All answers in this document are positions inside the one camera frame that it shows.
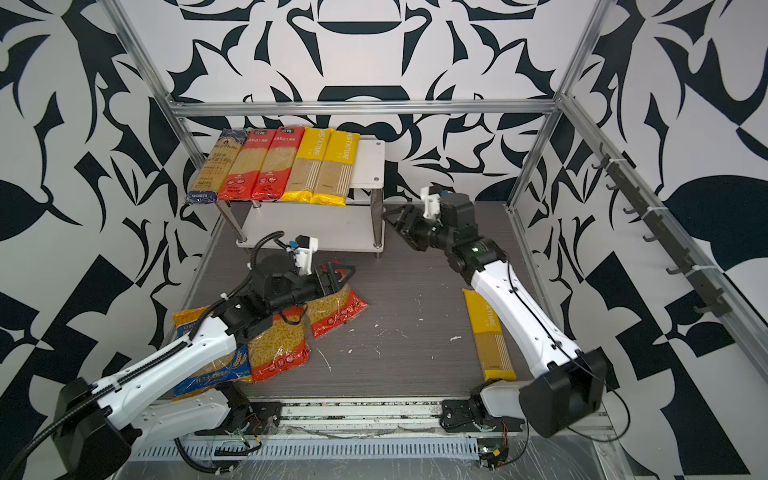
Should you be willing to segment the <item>red macaroni bag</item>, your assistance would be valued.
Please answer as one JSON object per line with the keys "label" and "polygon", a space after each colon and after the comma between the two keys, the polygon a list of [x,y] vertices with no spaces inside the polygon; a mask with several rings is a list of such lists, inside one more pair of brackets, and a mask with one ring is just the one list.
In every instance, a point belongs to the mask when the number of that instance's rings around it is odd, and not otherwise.
{"label": "red macaroni bag", "polygon": [[310,355],[305,327],[284,323],[274,325],[251,340],[247,349],[254,383],[302,366]]}
{"label": "red macaroni bag", "polygon": [[368,304],[351,288],[345,285],[339,292],[310,301],[305,309],[312,336],[319,339],[336,328],[354,320]]}

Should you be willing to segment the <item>yellow spaghetti bag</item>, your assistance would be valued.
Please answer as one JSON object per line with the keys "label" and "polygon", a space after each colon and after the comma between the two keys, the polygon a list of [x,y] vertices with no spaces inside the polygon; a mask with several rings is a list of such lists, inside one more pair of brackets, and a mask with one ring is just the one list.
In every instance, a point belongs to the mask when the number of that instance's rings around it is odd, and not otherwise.
{"label": "yellow spaghetti bag", "polygon": [[334,132],[333,128],[305,130],[281,197],[282,202],[310,202],[323,158]]}
{"label": "yellow spaghetti bag", "polygon": [[515,381],[500,318],[479,293],[464,289],[463,294],[484,380]]}
{"label": "yellow spaghetti bag", "polygon": [[311,204],[345,207],[361,135],[344,131],[331,134],[323,157]]}

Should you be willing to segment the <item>red noodle bag long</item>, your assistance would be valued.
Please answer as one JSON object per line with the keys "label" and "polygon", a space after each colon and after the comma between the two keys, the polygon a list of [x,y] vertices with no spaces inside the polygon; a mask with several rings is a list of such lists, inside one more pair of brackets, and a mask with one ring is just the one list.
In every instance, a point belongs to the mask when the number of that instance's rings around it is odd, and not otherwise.
{"label": "red noodle bag long", "polygon": [[282,197],[305,132],[303,126],[277,130],[251,191],[251,200],[272,201]]}

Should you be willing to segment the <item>red long spaghetti bag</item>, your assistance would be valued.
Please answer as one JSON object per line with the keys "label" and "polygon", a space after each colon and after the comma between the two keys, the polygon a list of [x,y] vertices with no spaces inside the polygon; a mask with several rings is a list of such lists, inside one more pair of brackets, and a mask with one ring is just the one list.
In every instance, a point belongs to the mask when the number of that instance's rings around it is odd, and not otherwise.
{"label": "red long spaghetti bag", "polygon": [[247,201],[261,172],[275,129],[250,130],[246,142],[237,155],[221,189],[219,201]]}

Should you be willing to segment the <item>blue-ended spaghetti bag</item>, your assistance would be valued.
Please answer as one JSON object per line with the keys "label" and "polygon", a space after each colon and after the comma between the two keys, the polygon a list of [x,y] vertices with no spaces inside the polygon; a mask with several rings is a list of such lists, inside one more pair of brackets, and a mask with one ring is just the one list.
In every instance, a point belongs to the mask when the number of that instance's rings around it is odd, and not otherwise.
{"label": "blue-ended spaghetti bag", "polygon": [[187,194],[187,203],[210,204],[218,201],[218,193],[247,136],[248,131],[244,129],[225,129],[221,132]]}

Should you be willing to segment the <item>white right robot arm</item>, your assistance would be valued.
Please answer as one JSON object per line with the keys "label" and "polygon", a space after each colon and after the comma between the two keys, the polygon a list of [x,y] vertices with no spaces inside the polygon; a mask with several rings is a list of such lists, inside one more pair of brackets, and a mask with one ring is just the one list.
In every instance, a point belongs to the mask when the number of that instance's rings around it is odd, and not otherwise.
{"label": "white right robot arm", "polygon": [[550,438],[600,409],[608,387],[606,356],[583,350],[547,316],[506,252],[480,233],[467,195],[429,191],[421,205],[389,209],[383,218],[413,250],[445,254],[451,269],[496,314],[533,376],[523,387],[490,379],[475,388],[468,400],[471,423],[482,428],[498,419],[519,419]]}

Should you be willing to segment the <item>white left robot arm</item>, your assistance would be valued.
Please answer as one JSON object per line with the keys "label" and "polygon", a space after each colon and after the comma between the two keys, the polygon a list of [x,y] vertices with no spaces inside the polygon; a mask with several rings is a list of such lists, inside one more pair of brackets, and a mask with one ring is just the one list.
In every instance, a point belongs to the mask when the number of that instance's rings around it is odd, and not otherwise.
{"label": "white left robot arm", "polygon": [[193,373],[264,333],[274,318],[341,291],[355,275],[355,267],[336,261],[313,265],[313,238],[284,243],[282,236],[275,231],[256,243],[245,278],[207,307],[188,333],[113,375],[67,384],[52,423],[16,454],[3,478],[18,478],[47,439],[64,464],[65,478],[107,479],[154,443],[240,428],[249,402],[232,384],[215,387],[200,401],[153,404]]}

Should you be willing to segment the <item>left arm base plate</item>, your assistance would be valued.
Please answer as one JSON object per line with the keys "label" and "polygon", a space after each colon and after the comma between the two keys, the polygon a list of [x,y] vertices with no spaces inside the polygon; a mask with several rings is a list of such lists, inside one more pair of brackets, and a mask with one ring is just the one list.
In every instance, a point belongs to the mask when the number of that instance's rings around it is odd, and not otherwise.
{"label": "left arm base plate", "polygon": [[197,436],[234,435],[239,430],[244,435],[262,435],[275,431],[281,421],[284,404],[278,401],[251,402],[249,407],[233,409],[217,428],[198,430]]}

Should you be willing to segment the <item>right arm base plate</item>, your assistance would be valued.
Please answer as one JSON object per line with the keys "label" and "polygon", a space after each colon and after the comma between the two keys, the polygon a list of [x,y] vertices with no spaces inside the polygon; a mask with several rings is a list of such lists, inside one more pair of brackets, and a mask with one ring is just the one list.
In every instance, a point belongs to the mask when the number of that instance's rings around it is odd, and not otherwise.
{"label": "right arm base plate", "polygon": [[445,399],[441,402],[440,427],[449,433],[509,432],[524,430],[524,420],[512,417],[492,417],[480,400]]}

